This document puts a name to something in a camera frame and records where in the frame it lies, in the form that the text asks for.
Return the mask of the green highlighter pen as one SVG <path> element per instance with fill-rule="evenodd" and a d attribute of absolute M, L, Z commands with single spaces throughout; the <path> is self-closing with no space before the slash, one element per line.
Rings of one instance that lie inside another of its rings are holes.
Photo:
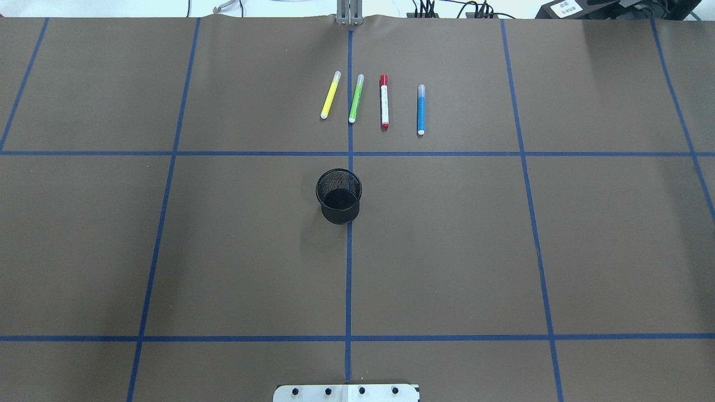
<path fill-rule="evenodd" d="M 365 81 L 365 75 L 358 74 L 356 82 L 355 82 L 354 92 L 352 95 L 352 102 L 350 104 L 350 111 L 348 114 L 348 123 L 351 125 L 355 124 L 356 119 L 358 117 L 360 101 L 361 101 L 361 94 L 363 92 L 363 87 L 364 87 L 364 81 Z"/>

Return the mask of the red marker pen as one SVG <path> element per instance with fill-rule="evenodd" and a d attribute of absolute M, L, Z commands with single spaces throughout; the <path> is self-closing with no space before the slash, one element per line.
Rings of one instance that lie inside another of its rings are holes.
<path fill-rule="evenodd" d="M 389 106 L 389 79 L 386 74 L 382 74 L 379 79 L 380 84 L 380 128 L 382 131 L 390 127 L 390 106 Z"/>

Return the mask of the blue marker pen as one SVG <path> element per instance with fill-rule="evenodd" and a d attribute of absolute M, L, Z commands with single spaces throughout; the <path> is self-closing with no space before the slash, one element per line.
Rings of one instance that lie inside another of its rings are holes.
<path fill-rule="evenodd" d="M 418 85 L 418 112 L 417 112 L 417 135 L 422 137 L 426 134 L 426 86 Z"/>

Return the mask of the yellow highlighter pen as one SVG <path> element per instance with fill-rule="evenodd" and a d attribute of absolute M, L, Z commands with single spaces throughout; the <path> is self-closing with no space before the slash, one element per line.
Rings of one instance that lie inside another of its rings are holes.
<path fill-rule="evenodd" d="M 342 72 L 337 70 L 332 77 L 332 81 L 330 82 L 330 86 L 327 92 L 327 95 L 325 97 L 325 101 L 322 105 L 322 108 L 320 110 L 320 119 L 321 120 L 326 120 L 329 117 L 331 107 L 333 105 L 333 102 L 335 100 L 337 90 L 339 87 L 339 83 L 342 77 Z"/>

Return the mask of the black mesh pen cup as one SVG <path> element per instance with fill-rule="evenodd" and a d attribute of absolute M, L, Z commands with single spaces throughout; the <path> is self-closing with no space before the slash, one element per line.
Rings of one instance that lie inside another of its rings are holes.
<path fill-rule="evenodd" d="M 348 224 L 358 216 L 363 186 L 350 170 L 335 168 L 325 171 L 315 185 L 321 212 L 332 224 Z"/>

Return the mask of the aluminium frame post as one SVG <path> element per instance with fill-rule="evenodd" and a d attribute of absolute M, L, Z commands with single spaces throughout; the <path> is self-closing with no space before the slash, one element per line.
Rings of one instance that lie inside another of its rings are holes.
<path fill-rule="evenodd" d="M 335 19 L 337 25 L 360 26 L 363 24 L 362 0 L 337 0 Z"/>

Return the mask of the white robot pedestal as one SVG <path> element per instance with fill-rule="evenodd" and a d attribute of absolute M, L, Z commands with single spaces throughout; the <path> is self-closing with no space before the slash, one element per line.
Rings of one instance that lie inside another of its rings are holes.
<path fill-rule="evenodd" d="M 276 388 L 273 401 L 420 401 L 413 384 L 319 384 Z"/>

